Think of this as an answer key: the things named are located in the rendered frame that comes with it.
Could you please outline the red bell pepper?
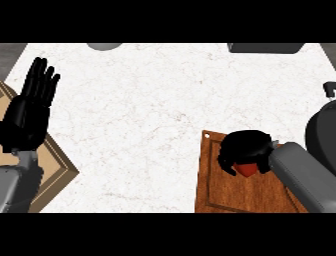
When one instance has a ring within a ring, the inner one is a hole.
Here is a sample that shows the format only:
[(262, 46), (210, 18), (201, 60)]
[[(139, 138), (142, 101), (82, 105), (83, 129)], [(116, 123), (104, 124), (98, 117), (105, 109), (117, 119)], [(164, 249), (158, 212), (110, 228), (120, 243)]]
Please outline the red bell pepper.
[(235, 164), (234, 168), (238, 171), (238, 173), (243, 174), (246, 177), (251, 177), (257, 173), (257, 170), (259, 170), (256, 163)]

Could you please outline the brown wooden cutting board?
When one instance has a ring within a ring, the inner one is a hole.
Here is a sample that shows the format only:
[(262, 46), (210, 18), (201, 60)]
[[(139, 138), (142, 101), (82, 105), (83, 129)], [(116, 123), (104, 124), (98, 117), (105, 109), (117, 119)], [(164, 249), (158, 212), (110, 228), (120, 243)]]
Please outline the brown wooden cutting board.
[(203, 131), (195, 212), (308, 213), (308, 209), (274, 172), (232, 176), (219, 165), (226, 135)]

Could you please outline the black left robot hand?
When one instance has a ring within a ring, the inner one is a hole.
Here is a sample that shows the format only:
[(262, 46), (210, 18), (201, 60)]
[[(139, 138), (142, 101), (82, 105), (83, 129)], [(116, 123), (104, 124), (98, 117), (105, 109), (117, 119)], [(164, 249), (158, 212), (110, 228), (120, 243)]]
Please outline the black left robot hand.
[(36, 151), (49, 128), (51, 107), (61, 75), (48, 59), (37, 57), (27, 74), (21, 94), (12, 99), (0, 121), (3, 152)]

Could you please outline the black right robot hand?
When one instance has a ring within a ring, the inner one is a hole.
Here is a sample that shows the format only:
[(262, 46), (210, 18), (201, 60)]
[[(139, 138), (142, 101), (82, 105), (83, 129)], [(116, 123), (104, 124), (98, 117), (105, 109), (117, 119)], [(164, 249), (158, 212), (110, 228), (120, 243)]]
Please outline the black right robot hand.
[(262, 174), (271, 171), (269, 156), (274, 152), (272, 136), (260, 130), (232, 132), (223, 139), (219, 152), (219, 165), (232, 176), (235, 164), (256, 163)]

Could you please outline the dark grey box appliance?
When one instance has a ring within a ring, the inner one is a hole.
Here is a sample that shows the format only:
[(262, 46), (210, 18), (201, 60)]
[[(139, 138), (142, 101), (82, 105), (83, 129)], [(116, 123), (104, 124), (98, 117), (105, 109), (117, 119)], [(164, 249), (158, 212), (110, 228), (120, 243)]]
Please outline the dark grey box appliance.
[(303, 43), (229, 43), (232, 53), (296, 54)]

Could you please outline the pale grey round object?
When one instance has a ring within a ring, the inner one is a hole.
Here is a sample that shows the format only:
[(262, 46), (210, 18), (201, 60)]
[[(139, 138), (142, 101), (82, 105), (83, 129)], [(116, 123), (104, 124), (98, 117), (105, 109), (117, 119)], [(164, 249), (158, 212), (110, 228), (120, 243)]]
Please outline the pale grey round object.
[(123, 43), (88, 43), (89, 47), (98, 51), (110, 51), (119, 48)]

